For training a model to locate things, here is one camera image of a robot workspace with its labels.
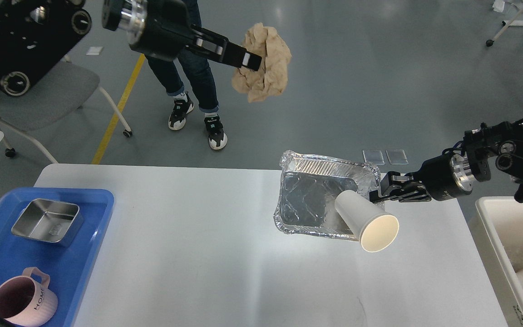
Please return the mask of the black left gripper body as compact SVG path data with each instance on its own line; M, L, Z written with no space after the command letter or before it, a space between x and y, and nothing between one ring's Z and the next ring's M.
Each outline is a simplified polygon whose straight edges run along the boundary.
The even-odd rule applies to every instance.
M198 54L182 0L104 0L103 27L124 30L129 49L147 57L173 61L183 50Z

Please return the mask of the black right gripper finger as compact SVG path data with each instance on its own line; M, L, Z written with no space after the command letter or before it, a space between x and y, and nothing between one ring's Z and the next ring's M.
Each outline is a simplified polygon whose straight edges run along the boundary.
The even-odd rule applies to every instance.
M418 178L415 172L402 174L396 171L389 171L382 177L381 186L382 188L393 188L396 185L397 188L406 188L408 185L423 185L423 181Z
M384 201L399 201L401 203L411 202L429 202L432 197L425 188L412 189L394 189L389 195L379 195L379 191L371 191L369 200L372 203L381 203Z

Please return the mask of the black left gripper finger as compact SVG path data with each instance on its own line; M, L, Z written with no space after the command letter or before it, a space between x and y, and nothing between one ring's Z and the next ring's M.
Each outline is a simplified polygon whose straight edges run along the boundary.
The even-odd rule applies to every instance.
M191 26L193 41L186 46L189 52L220 64L234 68L246 68L257 72L262 57L248 51L223 36L197 25Z

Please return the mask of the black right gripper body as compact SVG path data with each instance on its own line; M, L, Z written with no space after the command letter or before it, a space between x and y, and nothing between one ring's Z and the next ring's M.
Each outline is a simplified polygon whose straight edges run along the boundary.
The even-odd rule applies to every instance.
M459 154L443 154L424 161L414 178L436 201L470 195L475 181L467 157Z

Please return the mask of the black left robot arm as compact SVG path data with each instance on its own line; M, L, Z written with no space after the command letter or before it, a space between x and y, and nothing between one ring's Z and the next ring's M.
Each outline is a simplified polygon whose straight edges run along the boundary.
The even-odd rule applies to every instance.
M99 76L70 63L67 53L91 29L83 0L3 0L0 3L0 125L29 139L52 163L56 158L29 132L45 128L100 90L124 126L132 130ZM161 61L191 52L204 60L259 70L261 56L225 36L192 24L181 0L106 0L102 25L127 32L129 47Z

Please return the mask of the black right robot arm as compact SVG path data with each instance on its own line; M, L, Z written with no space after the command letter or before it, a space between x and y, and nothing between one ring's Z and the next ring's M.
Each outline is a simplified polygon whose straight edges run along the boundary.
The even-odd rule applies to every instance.
M419 170L404 175L388 172L378 190L370 192L369 200L410 203L470 195L474 182L491 179L491 157L496 168L518 184L514 199L523 203L523 119L491 127L481 124L478 129L466 131L462 140L441 155L424 161Z

